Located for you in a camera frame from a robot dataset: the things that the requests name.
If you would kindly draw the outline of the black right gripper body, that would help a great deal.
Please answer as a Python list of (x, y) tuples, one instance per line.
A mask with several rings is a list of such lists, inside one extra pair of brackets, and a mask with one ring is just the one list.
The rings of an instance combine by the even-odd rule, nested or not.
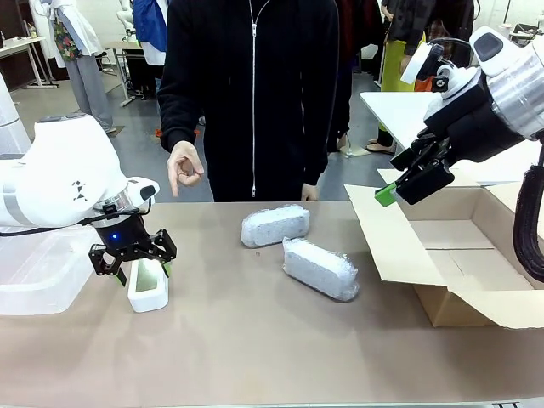
[(484, 162), (524, 140), (493, 111), (484, 78), (472, 80), (451, 98), (437, 98), (424, 123), (431, 134), (450, 139), (448, 150), (430, 162)]

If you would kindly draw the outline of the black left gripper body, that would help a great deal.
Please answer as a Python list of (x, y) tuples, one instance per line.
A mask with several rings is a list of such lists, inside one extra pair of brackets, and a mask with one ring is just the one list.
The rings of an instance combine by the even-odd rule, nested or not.
[(135, 247), (147, 249), (150, 235), (145, 230), (142, 214), (129, 211), (128, 215), (93, 222), (99, 238), (111, 256), (133, 254)]

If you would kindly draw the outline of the person's right hand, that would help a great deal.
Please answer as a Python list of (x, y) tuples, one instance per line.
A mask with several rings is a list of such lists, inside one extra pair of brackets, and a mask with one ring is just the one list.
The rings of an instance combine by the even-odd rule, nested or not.
[(193, 144), (180, 141), (173, 147), (167, 160), (167, 175), (174, 197), (179, 196), (180, 185), (193, 187), (201, 181), (204, 167)]

